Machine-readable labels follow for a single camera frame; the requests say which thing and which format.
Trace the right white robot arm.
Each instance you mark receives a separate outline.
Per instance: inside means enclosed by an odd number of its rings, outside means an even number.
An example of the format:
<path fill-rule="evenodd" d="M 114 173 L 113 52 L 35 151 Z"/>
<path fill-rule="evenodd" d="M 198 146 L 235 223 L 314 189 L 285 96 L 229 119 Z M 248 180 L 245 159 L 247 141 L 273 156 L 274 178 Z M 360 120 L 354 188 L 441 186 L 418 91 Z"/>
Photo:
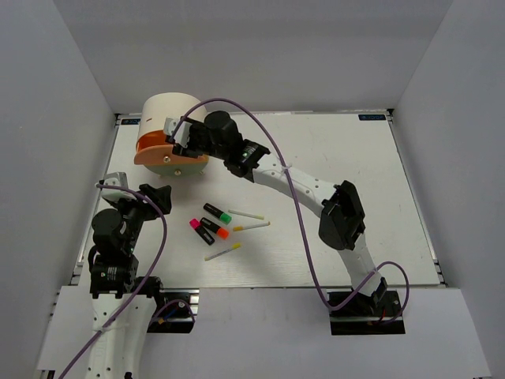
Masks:
<path fill-rule="evenodd" d="M 319 219 L 320 240 L 339 253 L 357 292 L 350 304 L 368 315 L 383 308 L 387 282 L 368 251 L 365 212 L 353 183 L 335 185 L 288 167 L 268 148 L 245 139 L 225 111 L 211 112 L 203 121 L 167 119 L 163 132 L 175 155 L 220 159 L 231 174 L 277 190 L 309 209 Z"/>

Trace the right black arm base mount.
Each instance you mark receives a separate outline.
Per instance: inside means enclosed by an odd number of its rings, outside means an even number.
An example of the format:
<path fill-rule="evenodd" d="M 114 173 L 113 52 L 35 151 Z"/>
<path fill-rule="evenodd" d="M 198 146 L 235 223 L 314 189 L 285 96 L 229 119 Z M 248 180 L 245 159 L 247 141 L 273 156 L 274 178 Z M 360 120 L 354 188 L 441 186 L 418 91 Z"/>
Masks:
<path fill-rule="evenodd" d="M 333 336 L 380 336 L 404 335 L 406 333 L 402 316 L 400 297 L 397 291 L 386 291 L 376 308 L 371 308 L 359 299 L 350 300 L 340 310 L 329 313 Z"/>

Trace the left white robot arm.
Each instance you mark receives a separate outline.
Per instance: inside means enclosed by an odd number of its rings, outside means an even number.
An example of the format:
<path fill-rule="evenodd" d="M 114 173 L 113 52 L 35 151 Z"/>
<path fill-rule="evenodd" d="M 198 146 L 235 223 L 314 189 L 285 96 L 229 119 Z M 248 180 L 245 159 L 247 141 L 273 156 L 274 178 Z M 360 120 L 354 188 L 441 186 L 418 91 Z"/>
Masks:
<path fill-rule="evenodd" d="M 171 211 L 171 188 L 143 184 L 136 192 L 118 190 L 108 179 L 109 208 L 92 219 L 93 245 L 88 253 L 93 331 L 85 376 L 136 378 L 153 315 L 166 308 L 160 278 L 138 276 L 134 249 L 143 224 Z"/>

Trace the green cap black highlighter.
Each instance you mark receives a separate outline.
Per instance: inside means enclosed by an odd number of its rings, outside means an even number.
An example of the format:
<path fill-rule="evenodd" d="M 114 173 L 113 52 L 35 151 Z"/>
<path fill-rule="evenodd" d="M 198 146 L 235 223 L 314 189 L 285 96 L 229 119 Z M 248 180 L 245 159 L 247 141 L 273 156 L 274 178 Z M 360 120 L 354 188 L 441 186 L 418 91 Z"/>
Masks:
<path fill-rule="evenodd" d="M 220 208 L 211 205 L 210 203 L 205 203 L 203 206 L 203 210 L 205 210 L 206 212 L 214 216 L 217 220 L 221 221 L 226 225 L 228 225 L 232 220 L 232 217 L 229 214 L 225 213 Z"/>

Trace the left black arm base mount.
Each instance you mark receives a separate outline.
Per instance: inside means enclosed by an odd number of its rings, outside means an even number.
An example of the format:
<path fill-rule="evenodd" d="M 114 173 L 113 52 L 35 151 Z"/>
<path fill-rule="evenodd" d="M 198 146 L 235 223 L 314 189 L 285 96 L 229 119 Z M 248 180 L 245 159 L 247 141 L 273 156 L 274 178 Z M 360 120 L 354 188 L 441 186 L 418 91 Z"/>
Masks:
<path fill-rule="evenodd" d="M 190 334 L 198 313 L 199 289 L 161 289 L 148 333 Z"/>

